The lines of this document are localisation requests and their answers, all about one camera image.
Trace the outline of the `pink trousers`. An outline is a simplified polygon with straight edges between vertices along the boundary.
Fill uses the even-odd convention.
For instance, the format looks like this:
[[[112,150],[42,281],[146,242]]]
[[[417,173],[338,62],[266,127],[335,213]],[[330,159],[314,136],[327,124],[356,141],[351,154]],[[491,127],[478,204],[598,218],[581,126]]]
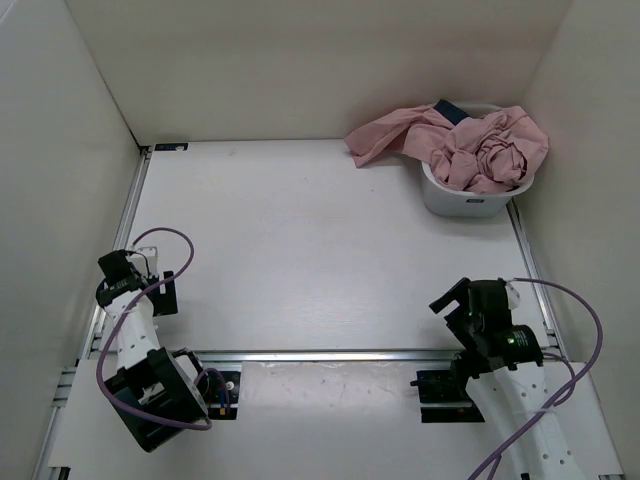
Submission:
[[[521,107],[454,126],[433,106],[392,111],[344,138],[360,168],[385,151],[427,164],[445,188],[498,194],[526,183],[549,151],[549,137]]]

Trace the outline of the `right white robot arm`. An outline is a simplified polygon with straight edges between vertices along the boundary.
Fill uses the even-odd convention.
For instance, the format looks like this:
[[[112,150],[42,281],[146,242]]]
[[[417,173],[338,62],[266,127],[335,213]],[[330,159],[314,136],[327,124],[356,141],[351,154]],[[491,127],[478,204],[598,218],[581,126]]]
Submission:
[[[534,331],[517,325],[519,293],[505,280],[463,278],[430,304],[444,316],[462,350],[454,357],[449,387],[471,400],[500,438],[517,479],[583,479],[553,412],[543,350]]]

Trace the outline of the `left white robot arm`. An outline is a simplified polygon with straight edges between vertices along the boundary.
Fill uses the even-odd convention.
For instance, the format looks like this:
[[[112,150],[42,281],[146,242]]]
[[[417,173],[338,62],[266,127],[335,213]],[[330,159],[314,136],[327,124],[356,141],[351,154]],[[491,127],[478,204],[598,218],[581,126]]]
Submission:
[[[116,250],[98,260],[104,274],[98,305],[113,324],[126,316],[115,336],[116,373],[105,388],[145,414],[198,426],[207,416],[203,396],[210,377],[195,355],[169,352],[159,343],[154,320],[178,312],[172,271],[157,271],[157,249]]]

